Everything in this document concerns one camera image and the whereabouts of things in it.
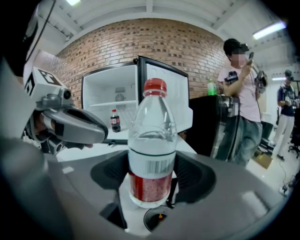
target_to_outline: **fluorescent light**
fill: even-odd
[[[71,6],[75,5],[76,3],[80,2],[80,0],[66,0]]]
[[[273,81],[282,81],[282,80],[285,80],[286,77],[273,77],[272,80]]]
[[[269,35],[273,32],[277,32],[277,31],[282,30],[284,28],[286,28],[286,25],[285,25],[284,22],[277,22],[277,23],[274,23],[274,24],[272,24],[268,27],[263,28],[262,30],[259,30],[259,31],[255,32],[253,34],[253,37],[256,40],[258,40],[258,39],[260,39],[260,38],[262,38],[266,35]]]

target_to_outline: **green bottle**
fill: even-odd
[[[208,96],[213,96],[217,94],[217,87],[215,83],[210,79],[209,83],[207,84]]]

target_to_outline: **fridge shelf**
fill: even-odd
[[[110,102],[110,103],[97,103],[97,104],[91,104],[90,107],[111,106],[111,105],[126,105],[126,104],[136,104],[136,100],[121,101],[121,102]]]

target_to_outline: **red bottle cap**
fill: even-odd
[[[151,92],[151,90],[160,90],[159,92],[161,92],[162,96],[165,97],[167,93],[167,84],[160,78],[148,79],[144,85],[144,95],[148,95],[147,93]]]

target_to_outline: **dark t-shirt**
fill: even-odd
[[[293,91],[291,86],[282,86],[278,90],[278,101],[284,101],[286,97],[289,97],[290,99],[295,99],[295,92]],[[294,116],[294,110],[292,106],[284,105],[281,110],[281,114],[289,117]]]

